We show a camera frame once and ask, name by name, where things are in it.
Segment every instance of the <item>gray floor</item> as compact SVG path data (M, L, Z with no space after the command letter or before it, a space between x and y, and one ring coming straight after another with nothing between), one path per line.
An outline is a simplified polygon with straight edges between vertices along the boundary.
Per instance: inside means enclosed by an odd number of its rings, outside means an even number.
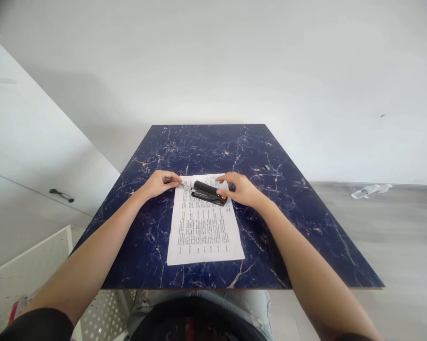
M355 200L351 188L313 187L386 285L354 291L386 340L427 340L427 190ZM319 340L292 291L270 296L275 341Z

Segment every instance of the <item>plastic bottle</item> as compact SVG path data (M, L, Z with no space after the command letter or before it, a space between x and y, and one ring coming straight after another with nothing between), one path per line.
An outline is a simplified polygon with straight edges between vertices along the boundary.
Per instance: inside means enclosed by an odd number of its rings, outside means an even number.
M389 188L392 187L391 184L387 185L371 185L363 187L361 190L358 190L357 192L354 192L351 194L351 196L354 199L360 199L360 198L367 198L367 195L378 192L379 194L385 193L389 190Z

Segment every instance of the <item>blue marble table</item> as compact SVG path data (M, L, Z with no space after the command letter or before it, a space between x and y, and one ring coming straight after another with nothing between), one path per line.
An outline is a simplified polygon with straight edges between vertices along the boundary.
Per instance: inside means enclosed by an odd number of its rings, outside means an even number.
M180 175L245 174L349 287L384 286L265 125L152 126L75 249L157 169ZM173 204L172 189L141 208L103 288L291 288L263 219L235 202L245 260L168 266Z

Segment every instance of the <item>hand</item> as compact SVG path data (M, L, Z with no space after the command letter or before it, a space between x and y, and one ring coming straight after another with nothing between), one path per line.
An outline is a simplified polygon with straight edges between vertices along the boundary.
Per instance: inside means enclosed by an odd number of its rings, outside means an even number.
M260 203L267 199L267 197L262 194L245 175L240 175L236 172L227 172L225 175L216 178L215 181L219 181L220 183L227 181L228 187L231 187L231 184L234 184L236 186L235 192L231 192L226 189L219 189L217 190L217 194L230 197L232 200L237 201L242 205L256 209Z
M168 170L156 170L138 191L144 195L146 200L149 200L181 183L182 179L176 173Z

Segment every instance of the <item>pegboard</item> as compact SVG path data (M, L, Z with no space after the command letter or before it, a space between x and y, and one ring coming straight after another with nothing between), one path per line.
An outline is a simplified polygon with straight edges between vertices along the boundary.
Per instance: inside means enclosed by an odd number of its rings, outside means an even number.
M13 304L40 288L73 250L70 225L0 267L0 333L9 321ZM134 300L136 290L124 290ZM100 290L75 330L77 341L114 340L126 331L130 314L117 290Z
M81 317L82 339L114 340L126 330L128 315L121 309L116 290L100 290Z
M0 267L0 332L13 304L40 288L73 249L70 225Z

